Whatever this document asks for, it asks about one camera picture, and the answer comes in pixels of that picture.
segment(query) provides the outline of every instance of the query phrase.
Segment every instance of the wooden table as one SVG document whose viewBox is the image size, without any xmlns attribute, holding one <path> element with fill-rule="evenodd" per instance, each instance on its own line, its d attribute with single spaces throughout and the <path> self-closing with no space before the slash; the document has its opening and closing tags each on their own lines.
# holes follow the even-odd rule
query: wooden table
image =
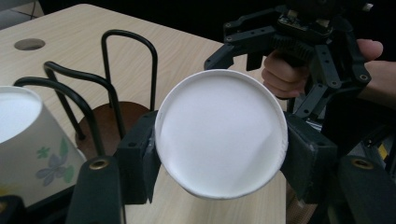
<svg viewBox="0 0 396 224">
<path fill-rule="evenodd" d="M 20 77 L 45 77 L 42 65 L 53 61 L 79 71 L 104 76 L 100 38 L 110 29 L 127 30 L 152 42 L 159 55 L 156 109 L 166 94 L 184 77 L 204 70 L 204 61 L 221 44 L 148 21 L 89 5 L 78 5 L 0 32 L 0 85 L 12 85 Z M 14 43 L 38 38 L 46 45 L 18 50 Z M 122 37 L 108 41 L 113 84 L 121 101 L 149 107 L 150 54 L 146 47 Z M 231 67 L 260 80 L 260 70 L 245 71 L 246 57 Z M 95 108 L 107 102 L 97 85 L 61 77 Z M 71 139 L 74 130 L 53 90 L 36 91 Z M 77 109 L 78 119 L 82 114 Z M 128 223 L 284 223 L 286 181 L 279 172 L 264 188 L 230 201 L 209 201 L 191 196 L 162 168 L 153 204 L 127 205 Z"/>
</svg>

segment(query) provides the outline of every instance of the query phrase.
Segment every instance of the human hand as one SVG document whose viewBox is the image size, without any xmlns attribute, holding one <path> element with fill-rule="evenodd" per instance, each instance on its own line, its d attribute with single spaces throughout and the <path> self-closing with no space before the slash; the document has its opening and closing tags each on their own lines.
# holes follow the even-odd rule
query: human hand
<svg viewBox="0 0 396 224">
<path fill-rule="evenodd" d="M 383 46 L 380 42 L 358 39 L 361 54 L 370 62 L 382 53 Z M 304 93 L 304 86 L 309 77 L 308 67 L 291 67 L 283 60 L 282 53 L 273 51 L 264 60 L 262 70 L 263 85 L 280 98 L 293 98 Z"/>
</svg>

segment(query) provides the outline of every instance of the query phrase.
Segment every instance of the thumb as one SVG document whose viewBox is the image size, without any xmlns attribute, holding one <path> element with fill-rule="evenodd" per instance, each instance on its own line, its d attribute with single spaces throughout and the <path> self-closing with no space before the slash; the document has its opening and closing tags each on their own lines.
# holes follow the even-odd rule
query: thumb
<svg viewBox="0 0 396 224">
<path fill-rule="evenodd" d="M 370 40 L 370 39 L 357 39 L 361 54 L 367 62 L 375 60 L 382 54 L 384 47 L 381 42 Z"/>
</svg>

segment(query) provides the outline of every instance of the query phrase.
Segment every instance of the table hole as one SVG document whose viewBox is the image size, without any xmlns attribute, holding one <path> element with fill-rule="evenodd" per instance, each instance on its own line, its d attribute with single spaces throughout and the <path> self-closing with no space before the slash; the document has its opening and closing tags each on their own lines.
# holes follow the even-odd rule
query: table hole
<svg viewBox="0 0 396 224">
<path fill-rule="evenodd" d="M 35 49 L 41 49 L 46 45 L 46 42 L 44 42 L 41 39 L 35 39 L 35 38 L 28 38 L 28 39 L 23 39 L 15 43 L 14 47 L 15 49 L 19 50 L 35 50 Z"/>
</svg>

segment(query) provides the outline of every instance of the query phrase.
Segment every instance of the white paper cup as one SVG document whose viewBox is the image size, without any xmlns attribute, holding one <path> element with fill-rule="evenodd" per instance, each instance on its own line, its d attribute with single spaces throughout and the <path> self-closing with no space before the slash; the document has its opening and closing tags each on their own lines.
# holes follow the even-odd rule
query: white paper cup
<svg viewBox="0 0 396 224">
<path fill-rule="evenodd" d="M 76 184 L 84 161 L 36 93 L 0 87 L 0 195 L 37 203 Z"/>
<path fill-rule="evenodd" d="M 166 96 L 155 122 L 164 168 L 193 195 L 231 199 L 267 184 L 286 155 L 288 132 L 276 98 L 232 70 L 184 79 Z"/>
</svg>

